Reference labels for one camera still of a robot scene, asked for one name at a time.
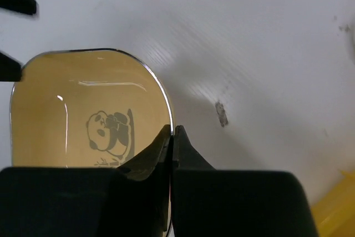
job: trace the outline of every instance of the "yellow object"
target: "yellow object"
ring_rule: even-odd
[[[163,86],[113,50],[51,52],[24,68],[11,102],[16,167],[118,167],[173,115]]]
[[[345,173],[321,201],[312,207],[320,237],[355,236],[355,173]]]

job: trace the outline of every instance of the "dark stain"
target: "dark stain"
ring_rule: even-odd
[[[229,124],[229,122],[228,122],[226,110],[224,109],[223,104],[218,101],[218,102],[216,102],[215,107],[216,107],[218,119],[220,120],[221,126],[222,127],[227,126]]]
[[[354,32],[353,32],[353,27],[354,25],[346,25],[345,27],[342,28],[343,31],[346,31],[347,33],[347,38],[346,38],[346,49],[348,50],[348,53],[350,55],[350,59],[355,64],[355,42],[354,42]]]
[[[346,33],[348,33],[348,32],[350,32],[350,26],[348,25],[348,24],[346,24],[345,26],[339,26],[339,31],[341,31],[341,32],[346,32]]]
[[[99,3],[97,3],[97,5],[94,7],[93,10],[96,11],[96,10],[100,9],[103,5],[104,5],[104,1],[101,0],[101,1],[99,1]]]

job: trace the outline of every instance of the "panda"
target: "panda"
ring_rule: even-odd
[[[134,156],[134,124],[131,109],[127,115],[116,112],[107,115],[98,111],[87,121],[89,146],[114,156],[123,164]]]

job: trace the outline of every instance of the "smudge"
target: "smudge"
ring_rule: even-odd
[[[224,109],[223,104],[218,101],[218,102],[216,102],[215,107],[216,107],[218,119],[220,120],[221,126],[222,127],[227,126],[229,124],[229,122],[228,122],[226,110]]]
[[[346,33],[348,33],[348,32],[350,32],[350,26],[348,25],[348,24],[346,24],[345,26],[339,26],[339,31],[341,31],[341,32],[346,32]]]
[[[326,136],[326,137],[329,137],[329,134],[328,134],[328,132],[327,132],[327,130],[323,130],[323,134]]]

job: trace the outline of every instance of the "white table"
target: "white table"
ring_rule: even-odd
[[[195,148],[222,169],[293,172],[311,202],[355,168],[355,0],[37,0],[0,13],[0,49],[119,48],[161,78]],[[0,168],[11,164],[0,83]],[[215,103],[229,125],[222,128]]]

